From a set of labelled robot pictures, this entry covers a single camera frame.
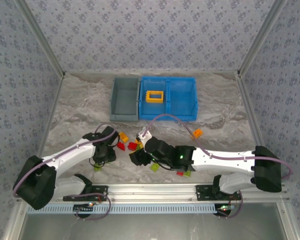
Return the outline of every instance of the wall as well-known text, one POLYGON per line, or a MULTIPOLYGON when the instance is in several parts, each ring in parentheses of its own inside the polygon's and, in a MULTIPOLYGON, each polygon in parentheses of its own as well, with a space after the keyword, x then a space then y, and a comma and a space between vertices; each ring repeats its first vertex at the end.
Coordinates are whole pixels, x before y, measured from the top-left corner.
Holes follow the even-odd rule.
POLYGON ((267 147, 294 168, 300 223, 300 0, 288 1, 244 79, 267 147))
POLYGON ((237 70, 273 0, 26 0, 64 71, 237 70))
POLYGON ((38 151, 59 78, 13 0, 0 0, 0 239, 12 187, 38 151))

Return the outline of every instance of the lego brick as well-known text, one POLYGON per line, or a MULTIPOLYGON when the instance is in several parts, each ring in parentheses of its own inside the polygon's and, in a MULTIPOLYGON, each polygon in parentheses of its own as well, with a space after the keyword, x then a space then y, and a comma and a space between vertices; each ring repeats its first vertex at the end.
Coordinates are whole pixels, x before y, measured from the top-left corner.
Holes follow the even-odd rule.
POLYGON ((201 131, 200 128, 198 128, 197 130, 195 130, 195 131, 193 132, 193 135, 195 136, 196 139, 199 138, 202 134, 203 134, 203 131, 201 131))
POLYGON ((157 163, 152 164, 150 167, 150 169, 154 172, 157 172, 159 168, 160 168, 160 166, 157 163))
POLYGON ((137 146, 138 146, 137 143, 135 143, 135 142, 129 142, 129 144, 128 144, 128 149, 129 149, 130 151, 135 151, 135 150, 137 149, 137 146))
POLYGON ((120 139, 122 140, 122 142, 126 143, 129 141, 128 136, 124 132, 120 132, 119 135, 120 135, 120 139))
POLYGON ((142 143, 138 144, 138 146, 136 147, 136 150, 139 150, 139 149, 143 149, 144 148, 144 145, 142 143))
POLYGON ((145 101, 153 104, 164 103, 164 91, 146 91, 145 101))
POLYGON ((118 148, 120 148, 121 150, 125 151, 126 150, 126 146, 122 143, 122 142, 118 142, 118 144, 116 145, 118 148))
POLYGON ((191 171, 186 171, 183 176, 187 177, 187 178, 190 178, 191 176, 191 171))
POLYGON ((94 165, 93 170, 94 170, 95 172, 100 172, 101 169, 102 169, 102 166, 100 166, 99 164, 95 164, 95 165, 94 165))

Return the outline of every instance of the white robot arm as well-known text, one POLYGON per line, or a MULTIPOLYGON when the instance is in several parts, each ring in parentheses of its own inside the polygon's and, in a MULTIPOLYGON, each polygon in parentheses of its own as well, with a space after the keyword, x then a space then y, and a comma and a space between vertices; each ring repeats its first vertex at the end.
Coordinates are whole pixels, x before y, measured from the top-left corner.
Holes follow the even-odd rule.
MULTIPOLYGON (((90 158, 97 164, 114 161, 116 154, 111 144, 118 138, 118 133, 115 132, 107 140, 98 141, 112 131, 113 128, 108 126, 102 133, 86 134, 78 142, 58 153, 43 158, 30 157, 13 186, 14 191, 34 209, 43 208, 52 198, 87 193, 85 189, 87 182, 90 181, 84 176, 80 174, 68 178, 60 176, 79 162, 90 158), (42 167, 26 176, 38 165, 42 167)), ((255 150, 244 152, 209 151, 208 155, 194 146, 173 147, 156 139, 149 132, 142 137, 143 133, 144 131, 141 131, 137 137, 144 148, 129 154, 131 161, 137 166, 155 162, 165 166, 165 169, 179 172, 203 170, 231 172, 214 178, 213 187, 216 195, 218 193, 231 195, 236 191, 255 186, 267 192, 281 191, 281 166, 277 162, 258 162, 254 159, 219 160, 211 157, 211 155, 226 158, 275 157, 265 147, 256 146, 255 150)))

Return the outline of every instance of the cable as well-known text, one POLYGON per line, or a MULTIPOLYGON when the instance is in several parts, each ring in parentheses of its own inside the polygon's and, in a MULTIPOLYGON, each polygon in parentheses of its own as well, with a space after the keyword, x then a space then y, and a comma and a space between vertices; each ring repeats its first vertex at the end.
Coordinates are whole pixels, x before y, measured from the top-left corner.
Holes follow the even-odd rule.
POLYGON ((94 133, 96 134, 96 133, 98 132, 99 128, 101 128, 101 127, 104 126, 104 125, 109 125, 109 126, 111 126, 113 129, 115 129, 115 128, 114 128, 114 125, 113 125, 111 122, 105 122, 105 121, 103 121, 103 122, 100 123, 99 126, 97 126, 97 128, 96 128, 95 131, 94 131, 94 133))
POLYGON ((233 198, 235 200, 234 208, 236 208, 236 206, 237 206, 237 198, 234 195, 230 196, 230 198, 233 198))
POLYGON ((111 201, 110 201, 110 198, 105 195, 105 194, 102 194, 102 193, 98 193, 98 192, 94 192, 94 193, 86 193, 86 194, 80 194, 80 195, 69 195, 67 197, 71 197, 71 198, 78 198, 78 197, 89 197, 89 196, 101 196, 101 197, 104 197, 108 202, 109 202, 109 207, 108 209, 106 210, 105 214, 101 215, 101 216, 97 216, 97 217, 90 217, 90 218, 81 218, 79 217, 79 212, 80 210, 82 209, 82 207, 80 207, 75 215, 77 217, 78 220, 82 220, 82 221, 96 221, 96 220, 100 220, 100 219, 103 219, 105 218, 106 216, 108 216, 110 210, 111 210, 111 201))
POLYGON ((89 163, 90 163, 90 165, 91 165, 92 167, 94 167, 94 168, 102 168, 102 167, 106 164, 106 162, 102 162, 102 163, 101 163, 102 165, 96 166, 97 163, 95 163, 95 164, 92 164, 92 163, 91 163, 91 157, 89 158, 89 163))
POLYGON ((165 166, 162 166, 157 160, 152 160, 155 164, 158 164, 160 167, 162 167, 163 169, 165 170, 169 170, 169 171, 172 171, 170 168, 167 168, 165 166))
POLYGON ((118 134, 118 141, 116 142, 116 145, 109 145, 109 147, 114 148, 115 146, 118 145, 118 143, 120 142, 120 135, 118 134))
POLYGON ((242 197, 241 191, 239 191, 239 195, 240 195, 240 198, 241 198, 241 202, 240 202, 241 204, 240 204, 240 206, 239 206, 238 211, 236 211, 235 214, 233 214, 233 215, 231 215, 231 216, 228 216, 227 214, 225 214, 225 213, 222 212, 222 211, 217 210, 217 212, 218 212, 219 214, 224 215, 224 217, 227 218, 227 219, 233 219, 234 217, 238 216, 239 213, 242 211, 242 208, 244 207, 244 198, 242 197))
MULTIPOLYGON (((98 130, 102 125, 105 125, 105 124, 101 124, 97 127, 96 130, 98 130)), ((13 192, 12 192, 12 195, 17 198, 18 195, 17 195, 17 190, 19 189, 19 187, 21 186, 21 184, 27 179, 27 177, 29 177, 30 174, 32 174, 35 170, 41 168, 42 166, 52 162, 52 161, 55 161, 57 160, 58 158, 72 152, 73 150, 79 148, 79 147, 82 147, 82 146, 85 146, 85 145, 88 145, 88 144, 93 144, 93 143, 98 143, 98 142, 102 142, 104 140, 107 140, 108 138, 111 138, 112 135, 114 135, 116 132, 115 128, 113 127, 113 132, 111 134, 109 134, 108 136, 105 136, 103 138, 100 138, 100 139, 97 139, 97 140, 93 140, 93 141, 86 141, 86 142, 83 142, 83 143, 80 143, 76 146, 73 146, 73 147, 70 147, 69 149, 59 153, 58 155, 50 158, 50 159, 47 159, 47 160, 44 160, 43 162, 39 163, 38 165, 34 166, 31 170, 29 170, 21 179, 20 181, 16 184, 16 186, 14 187, 13 189, 13 192)))
POLYGON ((164 114, 160 114, 158 116, 156 116, 150 123, 149 125, 146 127, 142 137, 144 137, 147 133, 147 131, 149 130, 149 128, 151 127, 151 125, 154 123, 155 120, 157 120, 158 118, 164 117, 164 116, 169 116, 174 118, 175 120, 177 120, 179 123, 181 123, 184 128, 190 133, 190 135, 193 137, 193 139, 195 140, 196 144, 198 145, 198 147, 206 154, 208 155, 210 158, 213 159, 218 159, 218 160, 229 160, 229 161, 237 161, 237 160, 267 160, 267 161, 273 161, 276 163, 280 163, 282 165, 285 165, 288 169, 289 172, 287 175, 281 177, 282 179, 287 179, 290 177, 290 175, 292 174, 293 170, 292 167, 290 166, 290 164, 286 163, 285 161, 282 161, 280 159, 274 158, 274 157, 267 157, 267 156, 247 156, 247 157, 222 157, 222 156, 215 156, 210 154, 202 145, 201 143, 196 139, 196 137, 194 136, 194 134, 191 132, 191 130, 187 127, 187 125, 182 122, 179 118, 177 118, 174 115, 168 114, 168 113, 164 113, 164 114))

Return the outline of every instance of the yellow block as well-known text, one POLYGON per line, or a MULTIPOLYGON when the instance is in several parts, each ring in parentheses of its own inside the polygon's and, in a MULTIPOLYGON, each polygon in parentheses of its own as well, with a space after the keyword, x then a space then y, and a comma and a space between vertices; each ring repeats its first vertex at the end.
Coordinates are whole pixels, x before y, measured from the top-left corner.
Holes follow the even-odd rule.
POLYGON ((147 103, 163 104, 164 92, 163 91, 146 91, 145 101, 147 103), (152 98, 151 95, 160 95, 160 98, 152 98))
POLYGON ((129 141, 128 136, 124 132, 120 132, 119 135, 120 135, 120 139, 122 140, 122 142, 126 143, 129 141))

